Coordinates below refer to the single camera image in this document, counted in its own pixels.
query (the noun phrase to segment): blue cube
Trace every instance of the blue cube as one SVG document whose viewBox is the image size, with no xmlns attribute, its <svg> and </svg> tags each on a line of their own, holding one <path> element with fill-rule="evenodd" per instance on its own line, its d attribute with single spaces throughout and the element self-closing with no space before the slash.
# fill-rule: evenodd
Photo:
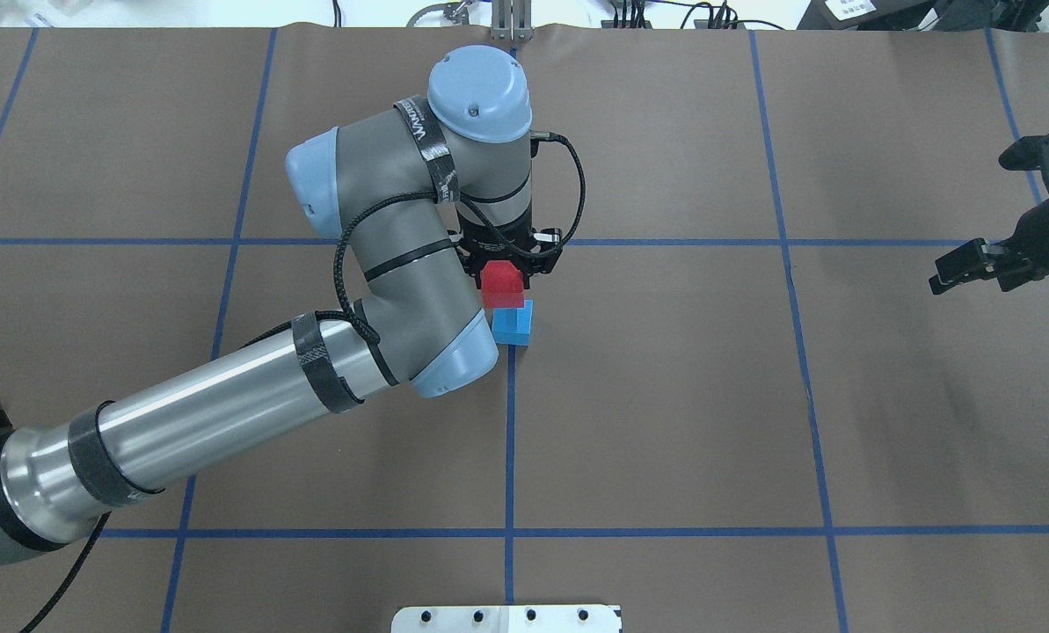
<svg viewBox="0 0 1049 633">
<path fill-rule="evenodd" d="M 524 308 L 497 308 L 492 312 L 492 340 L 500 344 L 528 344 L 532 336 L 532 299 Z"/>
</svg>

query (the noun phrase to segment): white label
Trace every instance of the white label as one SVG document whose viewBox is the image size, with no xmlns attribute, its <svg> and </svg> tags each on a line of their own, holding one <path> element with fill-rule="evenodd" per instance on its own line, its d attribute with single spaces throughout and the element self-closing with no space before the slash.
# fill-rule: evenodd
<svg viewBox="0 0 1049 633">
<path fill-rule="evenodd" d="M 850 20 L 875 10 L 873 0 L 825 0 L 825 5 L 837 20 Z"/>
</svg>

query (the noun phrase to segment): light blue joint cap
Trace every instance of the light blue joint cap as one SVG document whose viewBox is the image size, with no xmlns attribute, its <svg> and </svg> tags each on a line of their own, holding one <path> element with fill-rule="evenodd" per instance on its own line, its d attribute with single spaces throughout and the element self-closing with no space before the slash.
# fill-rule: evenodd
<svg viewBox="0 0 1049 633">
<path fill-rule="evenodd" d="M 507 144 L 532 128 L 524 69 L 500 48 L 454 48 L 431 69 L 427 100 L 445 126 L 485 144 Z"/>
<path fill-rule="evenodd" d="M 285 155 L 285 173 L 314 231 L 340 237 L 340 205 L 336 196 L 336 131 L 319 133 Z"/>
<path fill-rule="evenodd" d="M 410 384 L 415 385 L 420 396 L 436 398 L 485 376 L 496 363 L 497 344 L 492 341 L 480 310 L 431 364 L 411 378 Z"/>
</svg>

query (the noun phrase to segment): metal bracket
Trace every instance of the metal bracket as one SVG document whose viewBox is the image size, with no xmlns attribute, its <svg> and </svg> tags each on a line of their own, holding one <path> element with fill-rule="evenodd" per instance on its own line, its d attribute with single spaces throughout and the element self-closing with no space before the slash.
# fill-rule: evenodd
<svg viewBox="0 0 1049 633">
<path fill-rule="evenodd" d="M 492 39 L 517 45 L 532 40 L 532 0 L 492 0 Z"/>
</svg>

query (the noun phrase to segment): white metal plate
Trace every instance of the white metal plate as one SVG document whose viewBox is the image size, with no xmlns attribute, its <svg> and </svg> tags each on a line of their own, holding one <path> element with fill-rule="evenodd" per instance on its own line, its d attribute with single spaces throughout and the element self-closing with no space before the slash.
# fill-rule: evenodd
<svg viewBox="0 0 1049 633">
<path fill-rule="evenodd" d="M 406 608 L 391 619 L 391 633 L 440 632 L 621 633 L 622 608 L 609 605 Z"/>
</svg>

